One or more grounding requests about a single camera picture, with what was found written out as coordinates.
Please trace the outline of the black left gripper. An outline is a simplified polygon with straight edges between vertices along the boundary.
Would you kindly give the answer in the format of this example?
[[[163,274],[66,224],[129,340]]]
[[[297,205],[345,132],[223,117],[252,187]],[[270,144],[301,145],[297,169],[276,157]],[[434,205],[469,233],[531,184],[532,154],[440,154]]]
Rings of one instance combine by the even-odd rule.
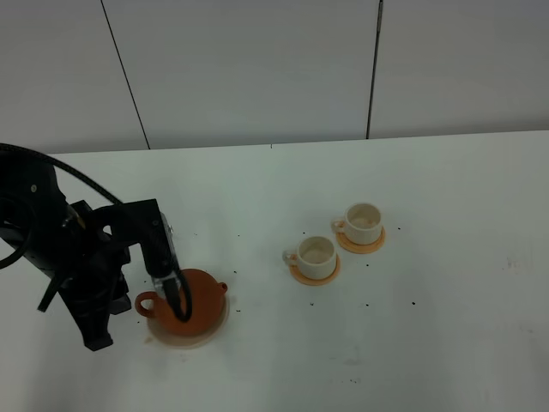
[[[25,211],[25,257],[50,280],[38,309],[60,296],[84,346],[112,345],[109,317],[130,309],[122,268],[139,245],[146,271],[165,282],[165,217],[154,199],[98,209],[80,201],[46,200]]]

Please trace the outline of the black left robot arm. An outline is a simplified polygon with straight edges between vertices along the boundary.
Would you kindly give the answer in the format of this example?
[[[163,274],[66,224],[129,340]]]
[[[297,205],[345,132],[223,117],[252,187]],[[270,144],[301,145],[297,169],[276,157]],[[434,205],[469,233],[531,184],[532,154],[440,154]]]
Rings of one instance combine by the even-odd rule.
[[[147,272],[170,272],[170,233],[156,200],[92,209],[68,203],[54,166],[40,156],[1,153],[1,238],[14,251],[8,267],[25,258],[49,278],[38,309],[61,297],[86,348],[112,345],[109,318],[131,308],[122,268],[140,245]]]

